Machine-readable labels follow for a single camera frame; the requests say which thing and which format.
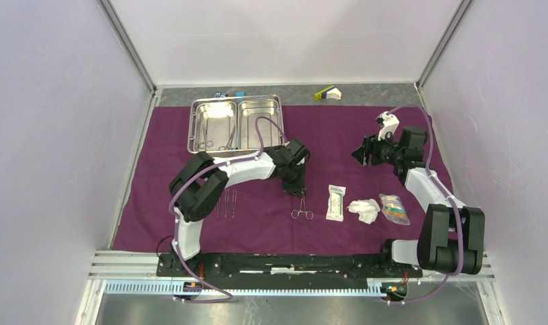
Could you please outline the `white suture packet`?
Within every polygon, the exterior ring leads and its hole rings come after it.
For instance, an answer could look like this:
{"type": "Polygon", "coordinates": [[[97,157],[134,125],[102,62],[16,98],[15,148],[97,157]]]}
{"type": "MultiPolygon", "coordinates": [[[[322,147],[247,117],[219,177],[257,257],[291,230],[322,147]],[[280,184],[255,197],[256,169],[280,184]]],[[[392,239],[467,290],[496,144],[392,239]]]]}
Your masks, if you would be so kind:
{"type": "Polygon", "coordinates": [[[329,185],[329,199],[327,204],[326,219],[330,221],[343,221],[343,199],[346,187],[329,185]]]}

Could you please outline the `white gauze wad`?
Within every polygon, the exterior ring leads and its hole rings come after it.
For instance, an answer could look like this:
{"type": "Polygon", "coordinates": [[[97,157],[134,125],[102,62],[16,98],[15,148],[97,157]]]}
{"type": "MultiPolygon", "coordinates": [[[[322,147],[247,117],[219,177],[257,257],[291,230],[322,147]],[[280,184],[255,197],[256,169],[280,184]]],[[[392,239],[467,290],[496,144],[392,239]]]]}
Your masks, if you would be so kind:
{"type": "Polygon", "coordinates": [[[377,219],[380,207],[374,199],[353,200],[346,210],[358,214],[358,220],[365,224],[372,224],[377,219]]]}

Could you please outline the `purple cloth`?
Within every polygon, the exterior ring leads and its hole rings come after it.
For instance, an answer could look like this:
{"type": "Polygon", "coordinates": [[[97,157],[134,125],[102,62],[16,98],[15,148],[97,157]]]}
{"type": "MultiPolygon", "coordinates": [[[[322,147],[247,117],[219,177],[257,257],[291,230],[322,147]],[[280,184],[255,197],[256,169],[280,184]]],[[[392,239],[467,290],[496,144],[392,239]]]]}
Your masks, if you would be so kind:
{"type": "MultiPolygon", "coordinates": [[[[221,205],[205,218],[201,232],[204,253],[354,255],[378,253],[388,238],[415,240],[425,211],[394,175],[391,165],[362,166],[352,152],[364,136],[379,130],[381,106],[284,106],[284,131],[299,139],[312,157],[305,170],[306,207],[313,220],[291,218],[300,199],[283,192],[277,179],[249,181],[230,188],[228,216],[221,205]],[[379,215],[368,225],[345,212],[342,222],[326,219],[329,185],[346,187],[344,202],[400,197],[410,225],[397,225],[379,215]],[[232,218],[232,190],[237,190],[232,218]]],[[[129,199],[114,239],[120,251],[165,251],[173,233],[169,184],[191,159],[187,151],[188,107],[153,110],[129,199]]]]}

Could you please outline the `clear bag of supplies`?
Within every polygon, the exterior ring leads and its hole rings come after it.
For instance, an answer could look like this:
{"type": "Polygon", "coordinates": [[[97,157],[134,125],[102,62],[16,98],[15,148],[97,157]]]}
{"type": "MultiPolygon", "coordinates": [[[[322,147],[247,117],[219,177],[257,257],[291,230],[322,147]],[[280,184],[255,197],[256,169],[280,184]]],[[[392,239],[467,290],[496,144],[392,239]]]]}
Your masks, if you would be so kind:
{"type": "Polygon", "coordinates": [[[406,209],[399,196],[380,194],[379,198],[381,201],[381,212],[388,221],[397,225],[410,225],[406,209]]]}

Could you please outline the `steel forceps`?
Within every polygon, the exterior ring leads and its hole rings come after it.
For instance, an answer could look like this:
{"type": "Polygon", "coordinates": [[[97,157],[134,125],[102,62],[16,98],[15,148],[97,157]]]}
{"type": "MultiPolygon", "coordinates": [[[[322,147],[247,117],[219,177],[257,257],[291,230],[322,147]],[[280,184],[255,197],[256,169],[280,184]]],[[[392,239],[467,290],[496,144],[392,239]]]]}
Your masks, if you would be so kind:
{"type": "Polygon", "coordinates": [[[221,197],[218,198],[217,207],[216,207],[216,217],[217,217],[217,219],[219,219],[219,216],[220,216],[221,201],[222,201],[221,197]]]}
{"type": "Polygon", "coordinates": [[[227,218],[227,216],[228,216],[229,197],[230,197],[230,190],[228,188],[226,188],[225,203],[224,203],[224,218],[227,218]]]}

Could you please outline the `steel surgical tray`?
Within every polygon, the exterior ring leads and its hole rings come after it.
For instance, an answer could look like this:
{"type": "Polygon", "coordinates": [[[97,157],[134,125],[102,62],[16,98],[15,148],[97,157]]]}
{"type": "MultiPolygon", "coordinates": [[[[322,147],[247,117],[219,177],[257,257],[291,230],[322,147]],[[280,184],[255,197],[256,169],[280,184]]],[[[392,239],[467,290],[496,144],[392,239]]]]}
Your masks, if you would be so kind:
{"type": "Polygon", "coordinates": [[[190,106],[187,138],[187,151],[192,154],[202,152],[197,149],[197,143],[204,124],[232,126],[236,130],[235,149],[205,151],[211,156],[252,153],[260,149],[259,137],[265,147],[284,143],[282,103],[275,94],[194,100],[190,106]]]}

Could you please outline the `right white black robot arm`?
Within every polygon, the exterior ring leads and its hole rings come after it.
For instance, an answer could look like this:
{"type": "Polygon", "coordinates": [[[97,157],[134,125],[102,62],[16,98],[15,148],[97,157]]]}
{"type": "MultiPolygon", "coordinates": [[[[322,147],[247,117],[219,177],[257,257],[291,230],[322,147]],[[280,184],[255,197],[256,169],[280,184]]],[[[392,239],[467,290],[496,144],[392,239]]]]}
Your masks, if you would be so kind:
{"type": "Polygon", "coordinates": [[[485,215],[456,199],[424,161],[429,134],[405,127],[399,140],[391,132],[364,137],[352,152],[361,165],[387,163],[417,199],[425,219],[416,240],[387,239],[380,248],[379,271],[395,276],[405,265],[443,274],[478,274],[483,265],[485,215]]]}

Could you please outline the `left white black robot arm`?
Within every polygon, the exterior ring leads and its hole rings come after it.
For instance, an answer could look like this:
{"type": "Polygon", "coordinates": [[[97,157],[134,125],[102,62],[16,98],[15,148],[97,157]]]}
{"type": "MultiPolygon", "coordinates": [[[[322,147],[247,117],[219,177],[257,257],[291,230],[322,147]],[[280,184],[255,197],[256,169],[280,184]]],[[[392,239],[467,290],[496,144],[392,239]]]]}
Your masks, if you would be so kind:
{"type": "Polygon", "coordinates": [[[198,270],[203,220],[226,189],[248,181],[279,179],[284,193],[305,198],[309,159],[310,150],[298,139],[230,158],[196,153],[169,184],[168,210],[175,217],[174,268],[183,276],[198,270]]]}

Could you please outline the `steel surgical instruments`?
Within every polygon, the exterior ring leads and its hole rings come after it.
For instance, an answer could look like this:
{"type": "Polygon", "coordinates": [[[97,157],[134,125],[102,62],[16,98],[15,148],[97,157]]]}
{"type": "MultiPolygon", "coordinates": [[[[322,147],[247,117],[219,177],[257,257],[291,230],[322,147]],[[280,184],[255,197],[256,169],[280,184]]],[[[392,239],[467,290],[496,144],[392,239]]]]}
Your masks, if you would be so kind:
{"type": "Polygon", "coordinates": [[[197,149],[199,151],[225,151],[235,149],[235,128],[232,126],[218,126],[204,124],[198,136],[197,149]]]}

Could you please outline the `green white toy block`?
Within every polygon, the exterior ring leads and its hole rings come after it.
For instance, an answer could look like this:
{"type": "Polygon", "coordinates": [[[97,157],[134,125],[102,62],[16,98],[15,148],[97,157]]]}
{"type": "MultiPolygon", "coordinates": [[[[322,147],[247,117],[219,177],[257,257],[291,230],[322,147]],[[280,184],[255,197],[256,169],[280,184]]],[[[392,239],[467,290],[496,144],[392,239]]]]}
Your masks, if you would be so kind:
{"type": "Polygon", "coordinates": [[[341,100],[342,92],[336,88],[336,86],[331,85],[320,91],[317,91],[314,94],[314,100],[341,100]]]}

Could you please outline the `black blue toy car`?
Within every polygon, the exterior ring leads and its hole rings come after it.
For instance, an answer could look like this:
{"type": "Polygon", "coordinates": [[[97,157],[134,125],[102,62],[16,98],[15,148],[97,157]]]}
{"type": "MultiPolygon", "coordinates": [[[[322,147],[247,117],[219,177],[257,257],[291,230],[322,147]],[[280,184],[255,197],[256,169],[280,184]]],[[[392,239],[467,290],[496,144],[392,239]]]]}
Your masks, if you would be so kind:
{"type": "Polygon", "coordinates": [[[228,94],[226,92],[215,92],[213,94],[214,98],[227,98],[228,94]]]}

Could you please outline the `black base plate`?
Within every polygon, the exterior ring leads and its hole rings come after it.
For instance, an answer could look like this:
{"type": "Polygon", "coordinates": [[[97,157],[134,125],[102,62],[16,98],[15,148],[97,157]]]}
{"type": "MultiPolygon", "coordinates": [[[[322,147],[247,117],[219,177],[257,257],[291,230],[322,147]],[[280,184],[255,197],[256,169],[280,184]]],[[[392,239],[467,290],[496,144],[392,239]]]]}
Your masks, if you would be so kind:
{"type": "Polygon", "coordinates": [[[200,253],[186,266],[204,279],[242,275],[347,275],[349,278],[420,278],[415,267],[385,261],[379,254],[357,255],[265,255],[200,253]]]}

